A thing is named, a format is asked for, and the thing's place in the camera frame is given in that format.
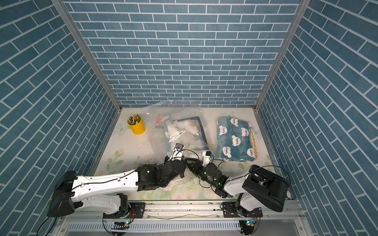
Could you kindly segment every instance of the mounting plate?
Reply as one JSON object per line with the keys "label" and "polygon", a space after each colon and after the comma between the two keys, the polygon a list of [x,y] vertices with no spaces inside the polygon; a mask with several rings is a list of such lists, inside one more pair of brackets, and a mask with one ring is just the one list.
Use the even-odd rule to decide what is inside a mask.
{"label": "mounting plate", "polygon": [[129,202],[129,204],[130,204],[130,209],[135,210],[134,219],[142,219],[146,204],[144,202]]}
{"label": "mounting plate", "polygon": [[[224,218],[240,217],[235,207],[235,202],[222,202],[220,206],[223,210]],[[257,213],[257,215],[254,212],[251,212],[246,216],[246,218],[262,217],[261,207],[254,209],[254,211]]]}

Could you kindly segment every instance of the floral tablecloth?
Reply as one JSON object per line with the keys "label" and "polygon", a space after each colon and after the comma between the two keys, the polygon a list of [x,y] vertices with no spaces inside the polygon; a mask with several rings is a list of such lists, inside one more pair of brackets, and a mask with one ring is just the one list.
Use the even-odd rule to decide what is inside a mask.
{"label": "floral tablecloth", "polygon": [[[142,164],[163,163],[164,157],[156,157],[149,142],[149,130],[141,135],[134,135],[128,128],[127,118],[131,114],[143,114],[142,108],[125,108],[113,130],[112,136],[106,146],[103,156],[97,166],[95,175],[107,175],[121,173],[128,170],[136,169]],[[256,137],[258,145],[258,157],[253,162],[225,162],[219,166],[219,169],[226,176],[237,176],[249,170],[251,165],[271,165],[268,150],[260,134],[257,120],[251,108],[203,108],[202,115],[207,126],[205,127],[206,138],[209,149],[216,153],[217,150],[217,124],[219,117],[229,116],[251,123],[252,130]],[[266,169],[274,172],[273,167]],[[221,199],[211,188],[203,188],[199,185],[199,179],[186,170],[184,180],[171,182],[166,188],[158,188],[151,191],[139,191],[127,193],[129,200],[205,200]]]}

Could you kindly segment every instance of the blue brick wallpaper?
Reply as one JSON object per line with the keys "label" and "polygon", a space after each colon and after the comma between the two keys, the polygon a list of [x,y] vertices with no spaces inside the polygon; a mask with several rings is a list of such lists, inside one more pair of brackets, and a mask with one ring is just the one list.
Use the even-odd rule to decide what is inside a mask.
{"label": "blue brick wallpaper", "polygon": [[300,0],[65,0],[122,106],[254,105]]}
{"label": "blue brick wallpaper", "polygon": [[261,107],[314,235],[378,235],[378,2],[312,0]]}
{"label": "blue brick wallpaper", "polygon": [[0,235],[35,235],[56,178],[88,172],[116,110],[50,0],[0,0],[0,91]]}

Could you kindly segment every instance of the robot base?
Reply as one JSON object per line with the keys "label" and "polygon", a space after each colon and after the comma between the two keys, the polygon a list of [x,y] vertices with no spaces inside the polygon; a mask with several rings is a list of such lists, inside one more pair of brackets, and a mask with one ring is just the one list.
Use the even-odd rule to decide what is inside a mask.
{"label": "robot base", "polygon": [[114,214],[103,214],[104,219],[124,219],[129,218],[130,213],[133,214],[131,218],[142,219],[144,214],[144,208],[146,204],[144,202],[129,202],[129,209],[127,211],[118,211]]}
{"label": "robot base", "polygon": [[222,202],[221,209],[223,210],[224,218],[234,218],[239,216],[246,218],[262,217],[261,207],[258,207],[251,212],[241,212],[240,209],[235,206],[235,203],[236,202]]}

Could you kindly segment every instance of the clear plastic bag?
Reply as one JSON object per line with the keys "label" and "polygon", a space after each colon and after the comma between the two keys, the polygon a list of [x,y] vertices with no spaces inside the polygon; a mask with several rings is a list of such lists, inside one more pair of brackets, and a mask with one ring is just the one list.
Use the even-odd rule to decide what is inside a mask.
{"label": "clear plastic bag", "polygon": [[[157,164],[163,163],[164,158],[171,155],[176,143],[196,152],[202,160],[202,152],[209,150],[209,147],[206,139],[207,124],[201,108],[199,104],[190,105],[187,101],[167,100],[143,109],[144,124]],[[185,157],[198,158],[189,151],[184,151],[183,154]],[[186,171],[184,178],[172,180],[169,186],[185,184],[194,178],[196,177],[190,171]]]}

